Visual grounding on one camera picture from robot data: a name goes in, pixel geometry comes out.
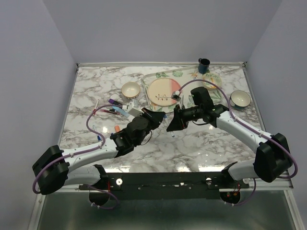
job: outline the bowl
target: bowl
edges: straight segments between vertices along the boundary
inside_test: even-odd
[[[206,80],[206,81],[210,81],[214,84],[216,84],[218,87],[222,86],[222,79],[221,77],[216,74],[216,73],[206,73],[202,76],[202,79]],[[208,90],[216,90],[216,87],[211,85],[210,83],[207,82],[202,82],[205,86],[206,89]]]
[[[121,87],[121,93],[127,99],[136,98],[140,94],[140,92],[141,92],[140,85],[133,81],[127,82]]]
[[[230,95],[230,104],[235,109],[244,109],[250,102],[251,99],[247,92],[236,90]]]

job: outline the wall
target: wall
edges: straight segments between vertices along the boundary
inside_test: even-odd
[[[248,61],[248,74],[265,127],[286,135],[299,171],[294,195],[305,226],[307,1],[284,0]]]
[[[78,63],[246,61],[280,0],[44,0]]]
[[[32,164],[59,139],[75,62],[41,0],[0,7],[0,229],[27,229]]]

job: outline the orange object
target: orange object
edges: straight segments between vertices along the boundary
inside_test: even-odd
[[[119,132],[119,131],[120,131],[119,126],[115,126],[114,128],[115,128],[115,131],[116,131],[116,132]]]

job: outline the marble table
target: marble table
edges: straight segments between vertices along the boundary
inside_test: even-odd
[[[107,104],[109,98],[127,103],[120,92],[124,83],[136,81],[142,87],[141,79],[146,74],[177,68],[180,67],[79,67],[60,147],[70,149],[98,142],[97,136],[85,126],[98,99],[99,105]],[[210,72],[221,76],[222,89],[228,96],[235,90],[249,93],[242,67],[211,65]],[[201,82],[193,84],[195,87],[202,86]],[[143,88],[138,100],[142,106],[148,107]],[[235,114],[260,128],[253,102],[245,110],[235,111]],[[127,123],[123,116],[101,112],[90,120],[90,126],[95,125],[106,137],[115,132],[114,126],[125,128]],[[207,172],[220,171],[234,161],[255,158],[245,144],[211,125],[196,126],[190,123],[187,129],[175,132],[174,138],[166,132],[166,127],[163,122],[153,131],[151,140],[144,146],[136,147],[133,152],[98,163],[108,173]]]

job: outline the tray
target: tray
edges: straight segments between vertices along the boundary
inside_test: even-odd
[[[146,95],[150,109],[152,111],[157,111],[157,112],[163,111],[165,113],[171,113],[171,112],[173,112],[176,104],[179,104],[179,102],[178,102],[178,103],[170,105],[170,106],[159,106],[159,105],[154,104],[149,99],[149,97],[147,95],[147,88],[157,78],[172,78],[172,79],[176,80],[182,86],[190,80],[202,79],[202,76],[203,76],[203,74],[198,72],[198,65],[145,75],[142,78],[142,84],[143,84],[144,89],[145,89],[145,95]],[[183,103],[186,108],[190,108],[190,107],[195,106],[195,104],[193,103],[193,99],[192,99],[190,91],[192,89],[194,89],[196,87],[200,87],[200,86],[204,86],[201,81],[193,82],[193,83],[187,85],[182,90],[181,97],[183,96],[183,101],[180,104],[182,105],[182,103]],[[210,94],[210,96],[213,100],[213,103],[216,104],[216,103],[219,103],[221,101],[222,95],[220,94],[220,92],[218,90],[208,90],[208,92],[209,92],[209,94]]]

